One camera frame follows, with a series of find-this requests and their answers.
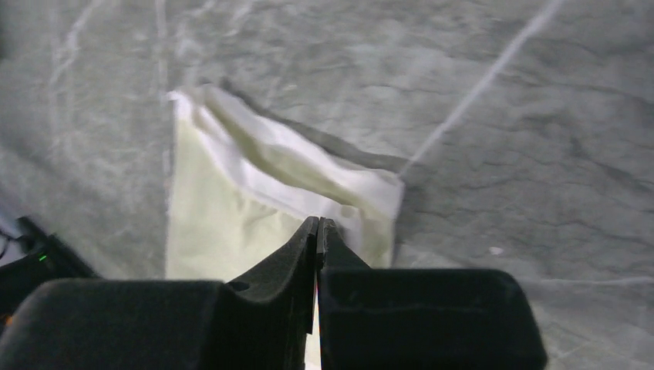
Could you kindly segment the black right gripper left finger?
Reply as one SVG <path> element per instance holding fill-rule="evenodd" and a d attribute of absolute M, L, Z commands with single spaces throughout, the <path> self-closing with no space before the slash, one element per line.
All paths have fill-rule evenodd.
<path fill-rule="evenodd" d="M 1 266 L 3 369 L 304 369 L 319 220 L 235 279 L 110 280 L 23 217 Z"/>

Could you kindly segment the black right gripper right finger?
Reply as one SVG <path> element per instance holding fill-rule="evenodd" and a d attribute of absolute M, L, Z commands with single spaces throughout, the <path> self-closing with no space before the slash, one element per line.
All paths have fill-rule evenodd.
<path fill-rule="evenodd" d="M 524 290 L 487 268 L 379 269 L 334 221 L 317 236 L 324 369 L 543 369 L 548 356 Z"/>

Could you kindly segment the cream yellow underwear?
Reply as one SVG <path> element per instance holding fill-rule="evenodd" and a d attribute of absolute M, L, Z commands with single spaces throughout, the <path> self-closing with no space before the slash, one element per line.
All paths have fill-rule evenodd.
<path fill-rule="evenodd" d="M 165 276 L 230 281 L 309 217 L 335 222 L 371 267 L 393 259 L 405 185 L 328 153 L 213 84 L 170 93 L 176 143 Z"/>

